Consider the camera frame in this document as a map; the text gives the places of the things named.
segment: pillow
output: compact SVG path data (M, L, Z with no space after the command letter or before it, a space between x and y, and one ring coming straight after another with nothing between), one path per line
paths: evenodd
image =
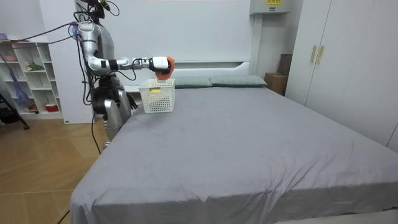
M174 77L175 88L212 87L209 77Z
M257 75L216 75L210 78L213 86L262 87L267 83Z

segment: wardrobe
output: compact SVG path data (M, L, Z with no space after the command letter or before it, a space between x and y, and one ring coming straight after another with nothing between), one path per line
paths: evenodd
M398 152L398 0L304 0L286 97Z

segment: yellow label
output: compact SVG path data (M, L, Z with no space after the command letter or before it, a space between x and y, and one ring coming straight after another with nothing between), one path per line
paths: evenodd
M282 0L267 0L267 5L280 6L281 4Z

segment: gold handle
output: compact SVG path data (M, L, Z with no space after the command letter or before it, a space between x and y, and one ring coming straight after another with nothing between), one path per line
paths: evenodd
M321 58L322 58L322 54L323 54L323 49L325 48L324 45L321 46L321 49L319 50L319 56L318 56L318 60L317 60L317 64L321 63Z
M315 52L317 52L317 47L316 45L313 46L312 49L312 55L311 55L311 63L313 63L313 59L315 58Z

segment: brown box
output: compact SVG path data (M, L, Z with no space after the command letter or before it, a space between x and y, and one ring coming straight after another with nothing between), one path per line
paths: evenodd
M292 65L292 54L281 54L278 72L282 75L289 75L290 66Z
M286 92L287 79L287 75L282 75L279 72L275 72L266 73L264 81L266 81L268 89L284 96Z

